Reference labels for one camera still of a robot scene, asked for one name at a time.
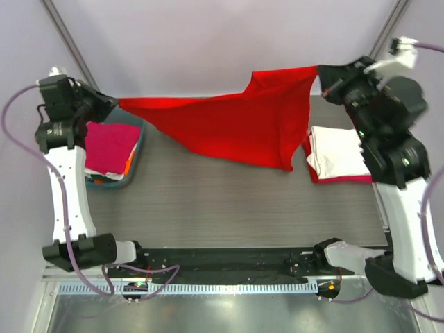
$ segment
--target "metal frame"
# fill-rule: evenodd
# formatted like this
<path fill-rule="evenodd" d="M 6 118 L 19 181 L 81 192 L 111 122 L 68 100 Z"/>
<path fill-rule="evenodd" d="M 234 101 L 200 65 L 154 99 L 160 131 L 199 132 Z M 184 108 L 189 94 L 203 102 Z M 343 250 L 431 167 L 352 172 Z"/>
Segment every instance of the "metal frame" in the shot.
<path fill-rule="evenodd" d="M 383 26 L 381 32 L 379 33 L 372 49 L 368 56 L 370 58 L 376 58 L 379 54 L 381 54 L 387 45 L 387 42 L 391 38 L 393 31 L 395 30 L 398 22 L 402 18 L 406 9 L 409 7 L 412 0 L 398 0 L 393 7 L 388 19 Z M 60 16 L 60 13 L 57 10 L 56 5 L 54 4 L 54 0 L 40 0 L 43 5 L 46 13 L 49 16 L 49 19 L 53 22 L 55 29 L 59 33 L 60 38 L 68 49 L 69 54 L 76 62 L 80 72 L 82 73 L 84 79 L 87 83 L 96 90 L 99 90 L 97 83 L 92 75 L 91 71 L 87 63 L 85 62 L 82 53 L 78 49 L 71 33 L 69 32 L 63 18 Z"/>
<path fill-rule="evenodd" d="M 69 30 L 65 25 L 65 22 L 63 21 L 56 6 L 54 5 L 54 2 L 52 0 L 40 0 L 40 3 L 42 4 L 43 8 L 46 10 L 49 19 L 53 22 L 54 27 L 59 33 L 59 36 L 62 39 L 63 43 L 67 47 L 69 54 L 76 62 L 78 69 L 83 75 L 83 78 L 91 87 L 93 87 L 95 90 L 98 90 L 97 83 L 94 80 L 94 77 L 91 71 L 89 70 L 88 65 L 83 59 L 82 53 L 80 52 L 76 43 L 74 42 L 71 33 L 69 33 Z"/>
<path fill-rule="evenodd" d="M 411 0 L 398 0 L 395 4 L 395 7 L 392 9 L 384 27 L 377 36 L 376 42 L 368 54 L 370 58 L 375 59 L 386 50 L 387 43 L 410 4 Z"/>
<path fill-rule="evenodd" d="M 57 293 L 60 288 L 59 282 L 41 282 L 44 292 L 40 302 L 37 316 L 35 318 L 32 333 L 47 333 L 51 317 L 56 305 Z"/>

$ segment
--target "red cloth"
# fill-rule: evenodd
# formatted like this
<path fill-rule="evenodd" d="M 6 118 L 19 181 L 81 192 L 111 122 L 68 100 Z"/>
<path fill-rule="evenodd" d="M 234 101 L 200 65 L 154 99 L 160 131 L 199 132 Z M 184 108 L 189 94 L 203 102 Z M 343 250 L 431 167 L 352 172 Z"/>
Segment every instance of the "red cloth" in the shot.
<path fill-rule="evenodd" d="M 311 154 L 311 145 L 310 145 L 310 138 L 311 132 L 308 134 L 308 136 L 305 138 L 304 142 L 302 143 L 302 147 L 304 149 L 305 157 L 309 157 Z M 308 171 L 310 172 L 310 178 L 312 182 L 315 183 L 328 183 L 328 182 L 373 182 L 372 176 L 343 176 L 343 177 L 335 177 L 335 178 L 328 178 L 328 179 L 319 179 L 318 174 L 316 173 L 316 170 L 311 167 L 310 164 L 307 163 Z"/>
<path fill-rule="evenodd" d="M 120 107 L 190 151 L 292 171 L 308 130 L 316 66 L 256 71 L 242 93 L 200 98 L 122 98 Z"/>

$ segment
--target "white connector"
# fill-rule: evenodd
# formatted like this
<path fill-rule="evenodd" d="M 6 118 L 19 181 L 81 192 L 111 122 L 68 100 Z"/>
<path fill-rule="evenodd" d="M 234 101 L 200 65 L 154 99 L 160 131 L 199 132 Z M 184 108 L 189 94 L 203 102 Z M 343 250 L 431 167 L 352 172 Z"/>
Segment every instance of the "white connector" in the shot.
<path fill-rule="evenodd" d="M 412 38 L 400 37 L 394 55 L 390 59 L 381 60 L 368 66 L 364 69 L 364 73 L 375 71 L 383 78 L 404 75 L 415 67 L 416 58 L 418 57 L 416 43 L 418 41 Z"/>

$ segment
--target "folded clothes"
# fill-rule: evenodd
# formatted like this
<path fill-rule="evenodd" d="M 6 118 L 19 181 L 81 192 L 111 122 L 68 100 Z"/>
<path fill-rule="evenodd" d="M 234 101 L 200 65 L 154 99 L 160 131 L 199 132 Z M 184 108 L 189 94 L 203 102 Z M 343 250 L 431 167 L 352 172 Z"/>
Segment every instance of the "folded clothes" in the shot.
<path fill-rule="evenodd" d="M 93 122 L 89 122 L 87 128 L 85 170 L 104 176 L 124 175 L 141 128 L 124 123 Z"/>
<path fill-rule="evenodd" d="M 303 144 L 314 182 L 372 182 L 356 130 L 313 126 Z"/>
<path fill-rule="evenodd" d="M 125 170 L 123 173 L 107 172 L 106 174 L 102 174 L 98 171 L 91 170 L 91 169 L 88 169 L 85 167 L 85 175 L 89 178 L 95 178 L 95 176 L 100 176 L 97 178 L 99 178 L 99 179 L 106 178 L 106 180 L 109 180 L 109 181 L 118 181 L 118 180 L 124 179 L 125 176 L 127 176 L 130 172 L 130 168 L 131 168 L 131 165 L 134 160 L 134 154 L 135 154 L 136 148 L 137 148 L 137 144 L 135 144 L 133 150 L 131 151 L 130 158 L 125 163 Z"/>

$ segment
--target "folded white shirt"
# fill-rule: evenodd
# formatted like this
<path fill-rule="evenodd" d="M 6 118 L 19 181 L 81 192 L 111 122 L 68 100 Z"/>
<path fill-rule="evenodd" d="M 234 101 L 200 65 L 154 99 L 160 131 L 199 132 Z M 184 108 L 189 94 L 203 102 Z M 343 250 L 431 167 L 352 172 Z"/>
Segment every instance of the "folded white shirt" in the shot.
<path fill-rule="evenodd" d="M 319 179 L 370 175 L 356 130 L 313 126 L 309 141 L 311 154 L 307 163 Z"/>

